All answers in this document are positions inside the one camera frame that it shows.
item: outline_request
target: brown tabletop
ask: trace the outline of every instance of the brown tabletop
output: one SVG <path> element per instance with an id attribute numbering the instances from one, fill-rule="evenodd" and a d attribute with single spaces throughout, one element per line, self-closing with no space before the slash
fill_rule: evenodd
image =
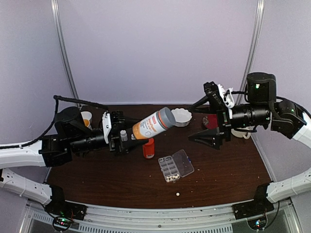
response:
<path id="1" fill-rule="evenodd" d="M 162 107 L 119 105 L 109 110 L 145 118 Z M 103 111 L 84 108 L 93 113 L 92 126 L 97 127 Z M 258 185 L 270 182 L 252 139 L 232 136 L 221 150 L 191 142 L 188 135 L 202 129 L 202 117 L 194 114 L 189 126 L 157 135 L 153 159 L 145 159 L 141 147 L 124 156 L 114 156 L 109 149 L 94 151 L 54 167 L 48 183 L 62 187 L 67 200 L 123 208 L 199 207 L 252 199 Z M 157 160 L 180 149 L 191 159 L 194 172 L 166 183 Z"/>

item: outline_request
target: white bowl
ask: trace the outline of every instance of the white bowl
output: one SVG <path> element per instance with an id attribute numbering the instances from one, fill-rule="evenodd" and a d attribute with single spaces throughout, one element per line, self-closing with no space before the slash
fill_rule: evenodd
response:
<path id="1" fill-rule="evenodd" d="M 191 112 L 184 108 L 175 108 L 172 110 L 172 113 L 175 117 L 177 127 L 185 127 L 189 125 L 190 120 L 192 118 Z"/>

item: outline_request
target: purple wall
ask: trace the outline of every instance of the purple wall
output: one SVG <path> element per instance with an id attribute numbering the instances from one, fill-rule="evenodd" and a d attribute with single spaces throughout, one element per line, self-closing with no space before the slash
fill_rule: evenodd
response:
<path id="1" fill-rule="evenodd" d="M 0 144 L 39 136 L 50 124 L 53 95 L 71 96 L 50 1 L 0 1 Z M 15 168 L 42 182 L 46 168 Z M 16 233 L 26 199 L 0 190 L 0 231 Z"/>
<path id="2" fill-rule="evenodd" d="M 311 111 L 311 1 L 266 1 L 252 71 L 273 73 L 277 94 Z M 262 155 L 277 181 L 311 167 L 311 150 L 279 133 L 257 133 Z M 293 198 L 304 232 L 311 229 L 311 193 Z"/>
<path id="3" fill-rule="evenodd" d="M 257 1 L 59 2 L 82 99 L 193 103 L 203 83 L 239 89 Z"/>

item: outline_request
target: red cap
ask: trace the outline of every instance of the red cap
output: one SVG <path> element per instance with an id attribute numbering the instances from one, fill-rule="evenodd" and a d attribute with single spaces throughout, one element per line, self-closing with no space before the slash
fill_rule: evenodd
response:
<path id="1" fill-rule="evenodd" d="M 153 138 L 149 138 L 149 142 L 142 146 L 142 151 L 146 159 L 151 159 L 155 155 L 155 141 Z"/>

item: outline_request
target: clear plastic box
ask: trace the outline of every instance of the clear plastic box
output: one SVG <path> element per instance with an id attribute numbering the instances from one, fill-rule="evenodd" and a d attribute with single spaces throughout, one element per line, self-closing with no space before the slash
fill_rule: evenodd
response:
<path id="1" fill-rule="evenodd" d="M 179 150 L 172 156 L 159 158 L 158 162 L 166 182 L 175 182 L 180 177 L 188 176 L 194 172 L 191 160 L 184 150 Z"/>

